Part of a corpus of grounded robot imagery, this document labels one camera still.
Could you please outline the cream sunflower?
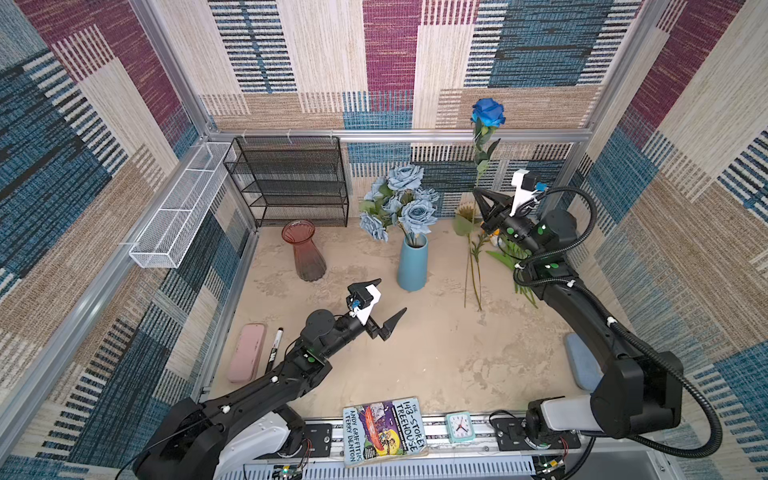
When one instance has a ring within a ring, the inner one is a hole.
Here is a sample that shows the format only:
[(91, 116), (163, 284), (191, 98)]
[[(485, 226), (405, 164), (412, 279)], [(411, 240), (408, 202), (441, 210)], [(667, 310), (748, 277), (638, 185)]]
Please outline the cream sunflower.
[(465, 238), (468, 247), (464, 292), (467, 293), (468, 285), (471, 285), (478, 310), (483, 311), (480, 254), (489, 243), (489, 235), (482, 229), (482, 220), (476, 217), (476, 213), (474, 204), (460, 206), (456, 210), (452, 226), (456, 235)]

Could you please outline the blue ceramic vase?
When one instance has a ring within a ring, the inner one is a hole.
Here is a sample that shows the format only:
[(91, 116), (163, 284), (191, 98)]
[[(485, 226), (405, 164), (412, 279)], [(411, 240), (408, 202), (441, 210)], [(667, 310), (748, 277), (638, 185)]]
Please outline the blue ceramic vase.
[(421, 290), (427, 282), (428, 239), (424, 234), (417, 237), (416, 245), (403, 241), (397, 270), (398, 285), (408, 292)]

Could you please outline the dark blue rose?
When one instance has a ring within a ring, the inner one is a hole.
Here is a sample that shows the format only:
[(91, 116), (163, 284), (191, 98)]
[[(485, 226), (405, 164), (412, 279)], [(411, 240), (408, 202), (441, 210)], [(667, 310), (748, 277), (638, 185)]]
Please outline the dark blue rose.
[(475, 187), (490, 165), (490, 159), (497, 149), (500, 139), (491, 137), (505, 124), (504, 106), (492, 98), (478, 100), (472, 107), (474, 163), (476, 167)]

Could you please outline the pale blue rose bouquet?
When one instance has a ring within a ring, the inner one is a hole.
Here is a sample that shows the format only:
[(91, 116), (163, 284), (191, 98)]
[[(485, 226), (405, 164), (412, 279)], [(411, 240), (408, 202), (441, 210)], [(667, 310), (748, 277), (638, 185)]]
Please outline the pale blue rose bouquet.
[(409, 164), (377, 178), (360, 203), (361, 229), (387, 242), (388, 229), (396, 227), (408, 246), (426, 246), (430, 227), (438, 221), (439, 193), (422, 185), (424, 174), (423, 167)]

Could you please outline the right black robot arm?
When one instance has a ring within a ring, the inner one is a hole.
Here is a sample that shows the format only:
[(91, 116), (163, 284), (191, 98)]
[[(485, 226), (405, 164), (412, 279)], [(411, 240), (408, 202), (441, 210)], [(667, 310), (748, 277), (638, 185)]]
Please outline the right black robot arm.
[[(684, 375), (681, 361), (671, 352), (658, 352), (615, 318), (579, 278), (565, 256), (582, 244), (597, 221), (597, 206), (584, 190), (568, 187), (589, 208), (584, 231), (566, 210), (552, 210), (539, 223), (528, 211), (555, 188), (531, 191), (516, 206), (515, 197), (491, 190), (473, 191), (482, 215), (482, 229), (499, 232), (502, 239), (530, 251), (513, 270), (516, 285), (527, 287), (555, 310), (581, 338), (598, 361), (602, 377), (586, 397), (550, 398), (530, 402), (525, 432), (535, 446), (551, 444), (565, 431), (592, 437), (628, 439), (671, 456), (705, 458), (721, 446), (723, 428), (715, 408)], [(682, 399), (689, 394), (709, 424), (709, 438), (701, 446), (683, 449), (658, 443), (649, 434), (677, 427)]]

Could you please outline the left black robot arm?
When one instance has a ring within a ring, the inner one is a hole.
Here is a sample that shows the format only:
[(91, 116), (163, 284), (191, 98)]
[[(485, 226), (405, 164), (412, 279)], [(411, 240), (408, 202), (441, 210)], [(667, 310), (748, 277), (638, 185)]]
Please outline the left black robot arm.
[(216, 479), (283, 447), (298, 451), (306, 424), (290, 402), (324, 380), (335, 353), (362, 333), (389, 339), (403, 316), (397, 312), (383, 324), (372, 318), (381, 298), (379, 283), (350, 284), (344, 314), (313, 311), (282, 362), (260, 378), (218, 398), (177, 402), (133, 459), (133, 474), (139, 479)]

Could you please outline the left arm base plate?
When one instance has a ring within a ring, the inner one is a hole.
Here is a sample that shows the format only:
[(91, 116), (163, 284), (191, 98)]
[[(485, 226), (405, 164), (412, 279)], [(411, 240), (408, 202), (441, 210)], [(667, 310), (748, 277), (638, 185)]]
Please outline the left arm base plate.
[(331, 455), (333, 425), (309, 423), (291, 429), (286, 442), (278, 451), (287, 458), (325, 458)]

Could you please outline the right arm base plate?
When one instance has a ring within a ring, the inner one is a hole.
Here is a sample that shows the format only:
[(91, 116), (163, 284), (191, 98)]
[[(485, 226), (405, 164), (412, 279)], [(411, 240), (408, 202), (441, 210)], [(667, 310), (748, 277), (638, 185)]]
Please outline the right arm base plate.
[(550, 431), (537, 420), (495, 411), (489, 415), (498, 449), (503, 452), (534, 450), (579, 450), (582, 440), (575, 431)]

